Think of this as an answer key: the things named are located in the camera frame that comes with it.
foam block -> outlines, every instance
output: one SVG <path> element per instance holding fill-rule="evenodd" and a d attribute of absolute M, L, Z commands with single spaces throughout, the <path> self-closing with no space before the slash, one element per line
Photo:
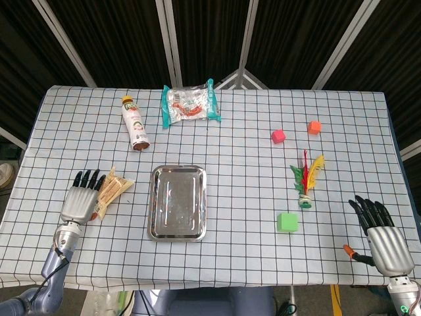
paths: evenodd
<path fill-rule="evenodd" d="M 298 215 L 291 213 L 280 213 L 277 223 L 278 232 L 298 231 Z"/>
<path fill-rule="evenodd" d="M 275 144 L 282 143 L 286 139 L 283 130 L 276 130 L 272 133 L 272 140 Z"/>
<path fill-rule="evenodd" d="M 312 120 L 309 124 L 309 134 L 317 135 L 322 131 L 322 123 Z"/>

packaged food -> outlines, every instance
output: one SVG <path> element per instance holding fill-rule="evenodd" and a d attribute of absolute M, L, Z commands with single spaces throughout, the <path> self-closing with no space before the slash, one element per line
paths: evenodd
<path fill-rule="evenodd" d="M 164 128 L 181 120 L 210 119 L 221 121 L 213 90 L 213 79 L 196 87 L 170 89 L 162 92 L 162 118 Z"/>
<path fill-rule="evenodd" d="M 95 212 L 103 220 L 107 212 L 108 205 L 115 200 L 121 193 L 126 191 L 134 182 L 115 175 L 116 167 L 111 168 L 110 173 L 104 179 L 98 194 L 98 202 L 95 206 Z"/>
<path fill-rule="evenodd" d="M 125 95 L 122 98 L 123 106 L 121 108 L 124 122 L 130 135 L 130 143 L 134 150 L 142 150 L 149 147 L 149 138 L 146 135 L 145 127 L 142 123 L 139 108 L 133 102 L 133 98 Z"/>

metal tray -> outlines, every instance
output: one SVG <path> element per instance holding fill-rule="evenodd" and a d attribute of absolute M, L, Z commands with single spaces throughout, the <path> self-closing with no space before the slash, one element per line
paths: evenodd
<path fill-rule="evenodd" d="M 206 233 L 206 172 L 159 166 L 151 175 L 147 231 L 157 242 L 198 242 Z"/>

table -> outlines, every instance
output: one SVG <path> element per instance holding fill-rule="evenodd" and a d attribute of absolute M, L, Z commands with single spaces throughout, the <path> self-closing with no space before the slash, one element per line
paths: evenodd
<path fill-rule="evenodd" d="M 134 152 L 121 97 L 141 108 L 151 147 Z M 373 267 L 350 262 L 349 244 L 369 254 L 357 216 L 357 193 L 385 203 L 403 229 L 421 279 L 421 244 L 397 158 L 384 95 L 372 92 L 217 90 L 222 122 L 196 120 L 162 128 L 160 90 L 52 87 L 44 97 L 0 228 L 1 286 L 38 284 L 61 205 L 79 170 L 117 174 L 135 184 L 84 228 L 66 287 L 86 290 L 386 284 Z M 307 124 L 322 123 L 311 136 Z M 273 130 L 282 128 L 283 144 Z M 303 150 L 324 154 L 326 168 L 299 209 L 290 165 Z M 207 233 L 199 243 L 155 243 L 147 236 L 151 171 L 194 164 L 208 174 Z M 299 231 L 276 232 L 281 211 L 299 215 Z"/>

robotic hand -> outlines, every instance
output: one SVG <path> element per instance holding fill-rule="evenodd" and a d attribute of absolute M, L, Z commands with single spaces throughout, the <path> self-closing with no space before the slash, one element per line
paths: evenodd
<path fill-rule="evenodd" d="M 409 280 L 414 261 L 401 231 L 395 227 L 383 204 L 355 196 L 349 203 L 358 216 L 359 223 L 368 238 L 372 257 L 359 255 L 348 245 L 345 251 L 356 261 L 376 267 L 389 277 L 387 289 L 399 315 L 421 316 L 421 287 Z"/>
<path fill-rule="evenodd" d="M 0 303 L 0 315 L 48 315 L 59 309 L 68 264 L 82 233 L 80 225 L 91 219 L 98 191 L 105 179 L 103 175 L 97 182 L 99 170 L 96 170 L 88 183 L 91 171 L 86 171 L 83 178 L 82 173 L 76 175 L 61 209 L 64 224 L 56 229 L 53 246 L 42 269 L 45 280 L 39 288 L 30 288 L 19 297 Z"/>

